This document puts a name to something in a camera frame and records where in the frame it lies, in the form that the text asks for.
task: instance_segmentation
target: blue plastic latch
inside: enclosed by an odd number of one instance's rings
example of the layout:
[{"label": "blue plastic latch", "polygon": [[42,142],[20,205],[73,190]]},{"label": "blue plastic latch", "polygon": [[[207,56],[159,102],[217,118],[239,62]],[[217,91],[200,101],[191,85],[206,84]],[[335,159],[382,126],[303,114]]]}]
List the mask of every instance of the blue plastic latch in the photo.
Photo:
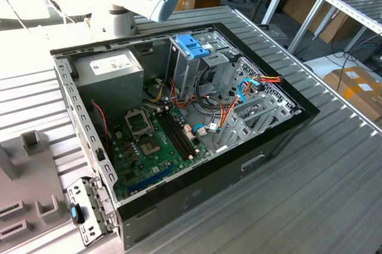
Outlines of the blue plastic latch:
[{"label": "blue plastic latch", "polygon": [[200,43],[191,35],[178,35],[176,40],[192,59],[207,56],[210,54],[210,51],[204,49]]},{"label": "blue plastic latch", "polygon": [[72,207],[72,217],[75,218],[77,216],[77,210],[76,208],[73,206]]}]

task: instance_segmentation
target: blue drive bracket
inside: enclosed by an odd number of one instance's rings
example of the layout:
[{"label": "blue drive bracket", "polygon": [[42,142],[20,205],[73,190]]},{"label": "blue drive bracket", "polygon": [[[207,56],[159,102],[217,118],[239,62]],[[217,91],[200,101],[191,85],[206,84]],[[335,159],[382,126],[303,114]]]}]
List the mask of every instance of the blue drive bracket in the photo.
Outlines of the blue drive bracket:
[{"label": "blue drive bracket", "polygon": [[192,59],[207,56],[210,54],[210,51],[204,49],[200,45],[199,41],[197,41],[191,35],[178,35],[176,37],[176,41]]}]

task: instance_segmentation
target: green circuit board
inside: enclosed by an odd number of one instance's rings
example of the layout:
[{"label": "green circuit board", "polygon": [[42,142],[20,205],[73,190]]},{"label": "green circuit board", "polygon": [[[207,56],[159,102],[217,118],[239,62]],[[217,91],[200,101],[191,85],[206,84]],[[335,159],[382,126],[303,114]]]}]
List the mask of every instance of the green circuit board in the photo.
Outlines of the green circuit board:
[{"label": "green circuit board", "polygon": [[[179,109],[173,107],[168,114],[174,121],[176,120],[177,127],[185,134],[183,126],[187,122]],[[113,188],[118,200],[126,199],[149,185],[174,175],[210,155],[200,141],[188,140],[190,145],[198,150],[198,153],[192,159],[185,159],[171,142],[171,138],[174,139],[171,137],[172,135],[166,134],[162,127],[163,124],[159,123],[158,113],[149,113],[147,116],[154,128],[154,133],[151,136],[144,135],[139,141],[134,141],[126,123],[121,123],[118,126],[118,131],[121,133],[119,138],[115,132],[113,133],[113,145],[111,146],[114,154],[113,167],[118,176]],[[146,126],[139,118],[134,119],[141,128]],[[142,147],[143,141],[146,141],[145,147]]]}]

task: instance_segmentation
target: metal shelf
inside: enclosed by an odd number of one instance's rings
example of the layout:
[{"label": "metal shelf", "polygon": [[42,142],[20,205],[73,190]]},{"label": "metal shelf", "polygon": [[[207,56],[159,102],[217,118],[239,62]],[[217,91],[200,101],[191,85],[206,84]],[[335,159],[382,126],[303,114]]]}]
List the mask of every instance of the metal shelf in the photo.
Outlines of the metal shelf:
[{"label": "metal shelf", "polygon": [[315,32],[316,35],[326,26],[336,9],[346,13],[364,26],[346,50],[352,47],[366,28],[371,29],[377,34],[382,33],[382,0],[317,0],[289,46],[288,51],[290,53],[295,51],[324,2],[331,4],[332,8]]}]

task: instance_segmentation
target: chip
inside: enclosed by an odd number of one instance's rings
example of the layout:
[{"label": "chip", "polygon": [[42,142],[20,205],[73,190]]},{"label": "chip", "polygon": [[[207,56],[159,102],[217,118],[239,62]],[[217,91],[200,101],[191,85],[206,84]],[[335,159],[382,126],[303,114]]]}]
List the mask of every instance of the chip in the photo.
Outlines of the chip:
[{"label": "chip", "polygon": [[143,153],[147,156],[161,150],[158,140],[154,136],[143,137],[139,141],[139,146],[141,147]]},{"label": "chip", "polygon": [[129,172],[125,173],[126,180],[133,179],[135,177],[136,177],[136,175],[135,175],[134,171],[129,171]]}]

